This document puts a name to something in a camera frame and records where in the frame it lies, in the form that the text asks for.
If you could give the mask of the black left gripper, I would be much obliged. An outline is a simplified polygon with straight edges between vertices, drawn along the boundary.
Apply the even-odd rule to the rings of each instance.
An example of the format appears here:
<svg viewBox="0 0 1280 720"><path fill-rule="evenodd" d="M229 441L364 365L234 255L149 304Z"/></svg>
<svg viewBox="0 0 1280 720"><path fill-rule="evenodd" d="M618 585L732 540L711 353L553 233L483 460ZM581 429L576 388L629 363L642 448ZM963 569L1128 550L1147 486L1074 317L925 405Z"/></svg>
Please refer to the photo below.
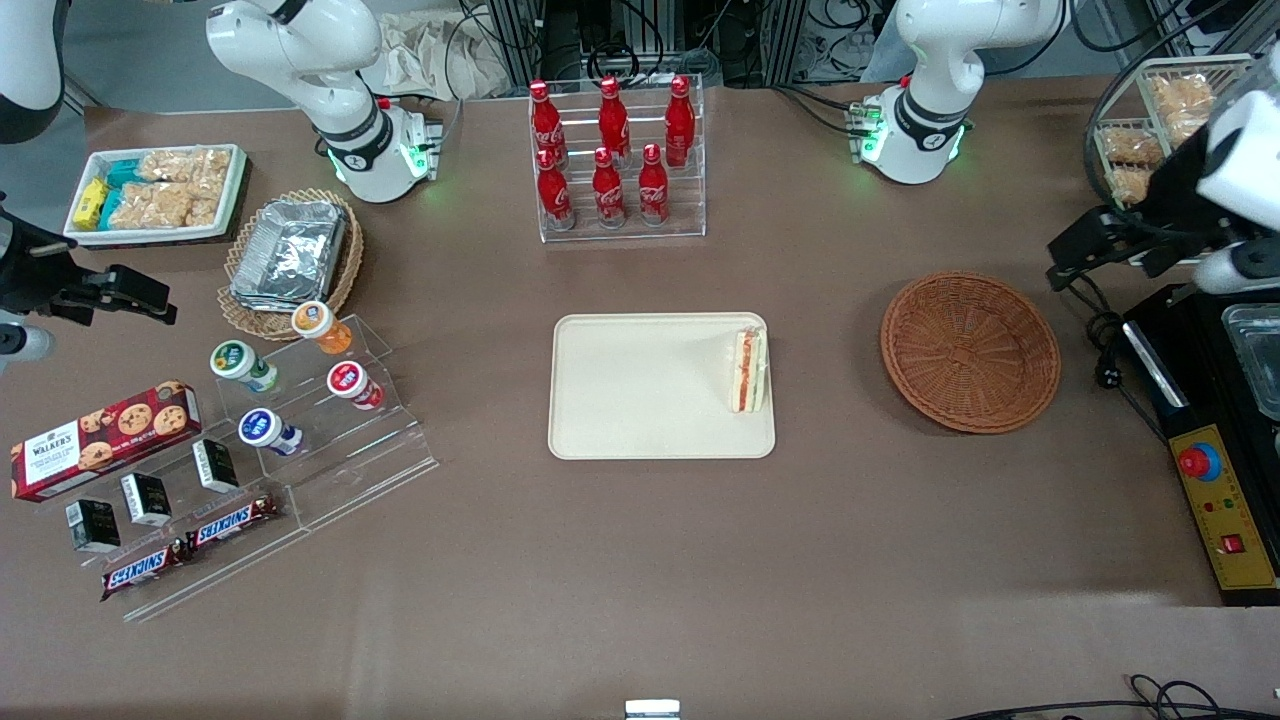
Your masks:
<svg viewBox="0 0 1280 720"><path fill-rule="evenodd" d="M1149 178L1146 199L1124 224L1102 208L1092 208L1048 242L1048 284L1064 291L1102 266L1123 263L1128 243L1143 243L1139 265L1157 278L1188 258L1201 255L1201 243L1235 243L1245 225L1229 210L1206 199L1198 183L1221 168L1238 142L1239 128L1217 143L1199 128L1166 158Z"/></svg>

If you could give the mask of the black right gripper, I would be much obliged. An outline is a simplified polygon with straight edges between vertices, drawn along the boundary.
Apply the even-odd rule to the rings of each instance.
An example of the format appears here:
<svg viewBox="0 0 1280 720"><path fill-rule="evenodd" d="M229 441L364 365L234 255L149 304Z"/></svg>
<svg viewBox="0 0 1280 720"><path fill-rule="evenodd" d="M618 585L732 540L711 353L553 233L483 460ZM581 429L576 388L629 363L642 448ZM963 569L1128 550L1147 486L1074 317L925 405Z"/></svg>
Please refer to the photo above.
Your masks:
<svg viewBox="0 0 1280 720"><path fill-rule="evenodd" d="M47 252L51 234L1 208L1 310L26 316L59 316L91 322L97 293L87 283L96 270L79 266L65 252ZM132 313L164 325L177 323L178 309L170 302L170 286L123 265L110 265L100 274L100 307Z"/></svg>

